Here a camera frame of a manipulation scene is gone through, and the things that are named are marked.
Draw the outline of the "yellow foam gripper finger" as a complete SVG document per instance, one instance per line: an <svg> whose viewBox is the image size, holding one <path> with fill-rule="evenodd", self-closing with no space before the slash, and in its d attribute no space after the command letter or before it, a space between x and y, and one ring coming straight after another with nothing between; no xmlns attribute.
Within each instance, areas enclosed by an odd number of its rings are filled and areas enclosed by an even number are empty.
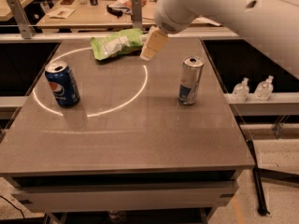
<svg viewBox="0 0 299 224"><path fill-rule="evenodd" d="M151 27L146 42L141 50L140 58L150 61L167 43L168 35L158 27Z"/></svg>

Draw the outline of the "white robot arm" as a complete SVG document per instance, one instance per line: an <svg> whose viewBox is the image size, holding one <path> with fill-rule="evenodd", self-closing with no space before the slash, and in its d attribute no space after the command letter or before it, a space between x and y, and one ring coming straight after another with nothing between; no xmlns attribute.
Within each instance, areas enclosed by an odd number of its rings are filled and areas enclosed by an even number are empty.
<svg viewBox="0 0 299 224"><path fill-rule="evenodd" d="M229 28L299 77L299 0L158 0L156 26L149 30L141 58L152 59L170 35L198 17Z"/></svg>

